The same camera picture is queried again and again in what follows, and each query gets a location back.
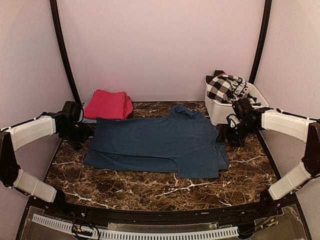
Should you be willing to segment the pink trousers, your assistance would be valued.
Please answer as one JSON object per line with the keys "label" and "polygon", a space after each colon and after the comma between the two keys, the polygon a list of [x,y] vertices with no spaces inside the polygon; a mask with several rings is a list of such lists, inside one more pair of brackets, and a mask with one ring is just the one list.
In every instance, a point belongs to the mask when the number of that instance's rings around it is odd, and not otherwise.
{"label": "pink trousers", "polygon": [[125,120],[134,110],[131,98],[124,92],[96,90],[84,107],[84,118],[96,120]]}

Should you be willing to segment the dark blue garment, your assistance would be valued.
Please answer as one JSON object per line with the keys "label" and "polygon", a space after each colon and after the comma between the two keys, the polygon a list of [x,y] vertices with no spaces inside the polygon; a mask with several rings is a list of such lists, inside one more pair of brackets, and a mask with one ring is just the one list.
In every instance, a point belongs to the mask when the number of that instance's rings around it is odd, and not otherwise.
{"label": "dark blue garment", "polygon": [[219,130],[183,105],[168,117],[97,119],[83,163],[115,171],[177,173],[181,179],[214,179],[230,160]]}

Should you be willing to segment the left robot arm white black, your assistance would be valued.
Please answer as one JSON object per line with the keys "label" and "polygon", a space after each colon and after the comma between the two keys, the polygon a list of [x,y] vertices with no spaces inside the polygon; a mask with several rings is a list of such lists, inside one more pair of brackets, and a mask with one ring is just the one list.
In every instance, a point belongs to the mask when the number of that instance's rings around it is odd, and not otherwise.
{"label": "left robot arm white black", "polygon": [[49,155],[66,140],[73,148],[92,135],[92,130],[82,122],[75,122],[67,114],[42,115],[9,126],[0,131],[0,182],[9,189],[16,189],[28,197],[51,203],[51,210],[60,218],[67,218],[70,206],[56,188],[44,183],[49,166]]}

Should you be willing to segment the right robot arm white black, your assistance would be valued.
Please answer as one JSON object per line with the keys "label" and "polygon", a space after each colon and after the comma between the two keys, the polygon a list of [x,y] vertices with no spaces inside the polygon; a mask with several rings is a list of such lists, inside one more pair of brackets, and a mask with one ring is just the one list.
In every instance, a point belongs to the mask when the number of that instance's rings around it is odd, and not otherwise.
{"label": "right robot arm white black", "polygon": [[263,190],[255,213],[266,217],[282,200],[320,175],[320,122],[279,109],[237,110],[226,117],[225,137],[237,147],[264,130],[263,137],[281,177]]}

